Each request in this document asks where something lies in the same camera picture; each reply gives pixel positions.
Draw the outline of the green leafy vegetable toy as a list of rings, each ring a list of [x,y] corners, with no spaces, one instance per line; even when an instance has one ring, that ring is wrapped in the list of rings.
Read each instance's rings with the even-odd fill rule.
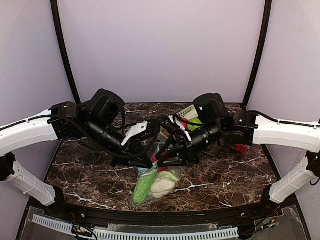
[[[156,172],[153,171],[149,174],[143,174],[137,181],[134,193],[133,203],[139,205],[145,202],[148,193],[155,182]]]

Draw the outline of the round red fruit toy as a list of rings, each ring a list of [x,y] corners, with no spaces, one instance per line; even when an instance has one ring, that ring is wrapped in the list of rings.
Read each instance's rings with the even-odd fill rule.
[[[181,122],[181,124],[185,127],[185,128],[187,128],[188,127],[188,120],[187,119],[185,119],[185,118],[182,118],[181,120],[180,120],[180,122]]]

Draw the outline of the white green cabbage toy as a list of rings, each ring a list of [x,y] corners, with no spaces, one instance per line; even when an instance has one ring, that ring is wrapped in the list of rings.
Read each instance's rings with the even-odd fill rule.
[[[170,194],[176,188],[179,180],[180,178],[173,169],[159,172],[148,195],[160,199]]]

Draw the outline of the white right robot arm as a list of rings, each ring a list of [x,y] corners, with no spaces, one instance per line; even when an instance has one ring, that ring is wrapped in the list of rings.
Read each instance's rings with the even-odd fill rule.
[[[263,201],[280,205],[304,185],[320,177],[320,124],[269,117],[258,111],[229,114],[218,93],[206,93],[193,101],[200,124],[192,132],[178,125],[177,117],[162,119],[169,139],[155,158],[159,167],[198,163],[197,151],[224,140],[245,146],[278,145],[306,151],[301,162],[281,180],[267,187]]]

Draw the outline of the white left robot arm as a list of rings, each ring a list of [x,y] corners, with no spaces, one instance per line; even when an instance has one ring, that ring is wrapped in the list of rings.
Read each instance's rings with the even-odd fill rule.
[[[41,113],[0,128],[0,180],[20,189],[46,207],[63,207],[62,190],[39,180],[17,160],[14,151],[42,142],[87,138],[114,157],[112,166],[150,169],[153,163],[138,135],[147,131],[144,121],[125,128],[125,102],[115,93],[99,89],[92,99],[56,104]]]

